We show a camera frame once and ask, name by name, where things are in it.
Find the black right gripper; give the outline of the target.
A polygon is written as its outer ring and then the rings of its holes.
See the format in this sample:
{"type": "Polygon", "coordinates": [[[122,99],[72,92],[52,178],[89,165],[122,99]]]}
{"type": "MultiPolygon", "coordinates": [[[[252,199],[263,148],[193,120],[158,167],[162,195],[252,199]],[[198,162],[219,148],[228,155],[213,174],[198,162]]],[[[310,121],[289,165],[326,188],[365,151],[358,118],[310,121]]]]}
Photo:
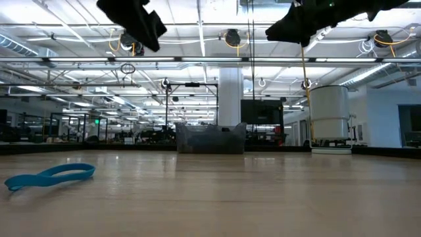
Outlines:
{"type": "Polygon", "coordinates": [[[317,30],[333,26],[361,13],[375,11],[378,0],[298,0],[287,14],[265,32],[268,41],[298,43],[307,47],[317,30]]]}

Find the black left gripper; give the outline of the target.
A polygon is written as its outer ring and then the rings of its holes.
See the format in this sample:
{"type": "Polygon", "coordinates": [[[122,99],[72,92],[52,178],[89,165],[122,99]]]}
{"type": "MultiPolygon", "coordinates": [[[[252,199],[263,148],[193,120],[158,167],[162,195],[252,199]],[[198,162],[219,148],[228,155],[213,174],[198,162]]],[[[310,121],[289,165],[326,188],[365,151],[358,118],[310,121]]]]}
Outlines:
{"type": "Polygon", "coordinates": [[[155,11],[147,14],[144,6],[148,3],[150,0],[97,0],[96,5],[109,20],[131,31],[133,38],[157,52],[158,38],[167,32],[167,28],[155,11]]]}

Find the grey plastic bin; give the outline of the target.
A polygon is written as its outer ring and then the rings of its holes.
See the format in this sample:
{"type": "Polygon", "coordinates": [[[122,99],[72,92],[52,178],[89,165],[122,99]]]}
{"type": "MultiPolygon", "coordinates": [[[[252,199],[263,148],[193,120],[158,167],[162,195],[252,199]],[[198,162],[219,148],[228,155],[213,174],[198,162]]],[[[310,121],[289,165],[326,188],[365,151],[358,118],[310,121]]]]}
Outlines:
{"type": "Polygon", "coordinates": [[[243,154],[245,151],[247,124],[236,126],[200,125],[176,123],[178,153],[194,154],[243,154]]]}

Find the small blue rubber band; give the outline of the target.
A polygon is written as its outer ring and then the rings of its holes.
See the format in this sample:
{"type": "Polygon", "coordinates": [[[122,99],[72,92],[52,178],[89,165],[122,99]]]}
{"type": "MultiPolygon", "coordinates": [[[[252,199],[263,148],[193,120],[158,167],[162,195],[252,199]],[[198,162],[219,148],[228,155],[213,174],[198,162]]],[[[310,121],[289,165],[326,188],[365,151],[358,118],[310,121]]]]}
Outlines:
{"type": "Polygon", "coordinates": [[[87,163],[68,163],[51,167],[38,174],[20,174],[6,179],[4,185],[15,192],[23,187],[49,187],[63,182],[86,180],[93,176],[96,168],[87,163]]]}

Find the long ceiling light strip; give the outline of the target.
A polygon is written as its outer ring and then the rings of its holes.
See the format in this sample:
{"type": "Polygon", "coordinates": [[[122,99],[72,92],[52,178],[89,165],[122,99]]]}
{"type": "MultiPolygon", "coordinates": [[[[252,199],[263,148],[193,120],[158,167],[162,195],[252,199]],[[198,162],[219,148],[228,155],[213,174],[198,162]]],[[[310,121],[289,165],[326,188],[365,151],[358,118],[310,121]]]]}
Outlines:
{"type": "Polygon", "coordinates": [[[298,58],[298,57],[0,57],[1,63],[142,63],[142,62],[190,62],[190,63],[421,63],[421,58],[298,58]]]}

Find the black monitor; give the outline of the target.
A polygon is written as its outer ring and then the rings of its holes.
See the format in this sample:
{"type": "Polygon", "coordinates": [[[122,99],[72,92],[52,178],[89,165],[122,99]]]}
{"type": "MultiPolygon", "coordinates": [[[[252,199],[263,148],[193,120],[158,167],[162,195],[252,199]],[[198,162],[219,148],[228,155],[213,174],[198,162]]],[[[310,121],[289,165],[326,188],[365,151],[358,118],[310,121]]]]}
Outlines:
{"type": "Polygon", "coordinates": [[[252,125],[284,124],[283,105],[281,101],[241,100],[241,122],[252,125]]]}

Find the white cylinder on stand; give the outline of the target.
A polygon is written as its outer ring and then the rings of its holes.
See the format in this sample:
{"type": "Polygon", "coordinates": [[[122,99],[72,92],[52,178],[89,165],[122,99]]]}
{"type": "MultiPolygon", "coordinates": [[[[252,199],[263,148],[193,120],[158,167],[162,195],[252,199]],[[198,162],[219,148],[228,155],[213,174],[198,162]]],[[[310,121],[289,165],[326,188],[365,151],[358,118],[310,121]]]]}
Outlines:
{"type": "Polygon", "coordinates": [[[315,142],[331,142],[349,138],[348,126],[352,123],[349,110],[349,89],[346,86],[320,86],[311,89],[308,96],[311,151],[324,155],[350,155],[352,146],[346,148],[314,146],[315,142]]]}

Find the white building column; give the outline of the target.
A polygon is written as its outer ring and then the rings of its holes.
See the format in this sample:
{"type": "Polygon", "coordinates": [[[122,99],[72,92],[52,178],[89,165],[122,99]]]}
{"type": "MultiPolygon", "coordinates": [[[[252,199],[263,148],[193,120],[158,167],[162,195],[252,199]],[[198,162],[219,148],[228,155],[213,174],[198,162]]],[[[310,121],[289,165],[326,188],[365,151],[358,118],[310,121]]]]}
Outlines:
{"type": "Polygon", "coordinates": [[[218,124],[236,126],[241,122],[240,103],[243,96],[241,68],[220,68],[218,82],[218,124]]]}

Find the grey ceiling beam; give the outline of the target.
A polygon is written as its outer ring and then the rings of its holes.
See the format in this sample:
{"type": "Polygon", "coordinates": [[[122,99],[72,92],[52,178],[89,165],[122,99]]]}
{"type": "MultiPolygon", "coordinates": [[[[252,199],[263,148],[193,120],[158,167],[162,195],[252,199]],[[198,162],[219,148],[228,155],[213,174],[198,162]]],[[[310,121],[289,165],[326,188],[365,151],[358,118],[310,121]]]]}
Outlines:
{"type": "Polygon", "coordinates": [[[0,83],[0,88],[2,87],[19,87],[19,86],[34,86],[34,87],[137,87],[140,88],[140,84],[2,84],[0,83]]]}

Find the ribbed ventilation duct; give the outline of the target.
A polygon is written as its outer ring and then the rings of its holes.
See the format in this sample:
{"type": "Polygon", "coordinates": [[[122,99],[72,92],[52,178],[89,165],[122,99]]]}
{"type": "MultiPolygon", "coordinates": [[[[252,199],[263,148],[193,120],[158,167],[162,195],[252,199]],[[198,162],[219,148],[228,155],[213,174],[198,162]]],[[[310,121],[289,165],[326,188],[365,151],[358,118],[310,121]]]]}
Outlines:
{"type": "Polygon", "coordinates": [[[407,51],[400,57],[396,58],[382,58],[380,64],[370,68],[359,69],[351,74],[348,74],[337,81],[334,85],[345,86],[348,88],[357,88],[361,85],[367,84],[373,80],[377,80],[383,74],[394,73],[398,70],[401,64],[420,64],[421,51],[407,51]]]}
{"type": "Polygon", "coordinates": [[[58,54],[46,47],[38,47],[24,43],[17,37],[0,31],[0,48],[8,49],[21,57],[57,57],[58,54]]]}

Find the black workstation frame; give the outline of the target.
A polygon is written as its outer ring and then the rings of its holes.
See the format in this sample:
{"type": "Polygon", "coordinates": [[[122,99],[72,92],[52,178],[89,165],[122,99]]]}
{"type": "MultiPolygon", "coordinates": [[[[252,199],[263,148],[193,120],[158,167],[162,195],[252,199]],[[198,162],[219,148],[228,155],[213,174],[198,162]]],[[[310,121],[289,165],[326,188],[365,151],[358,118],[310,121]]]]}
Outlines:
{"type": "Polygon", "coordinates": [[[43,131],[47,143],[101,142],[109,137],[109,119],[93,113],[51,113],[43,131]]]}

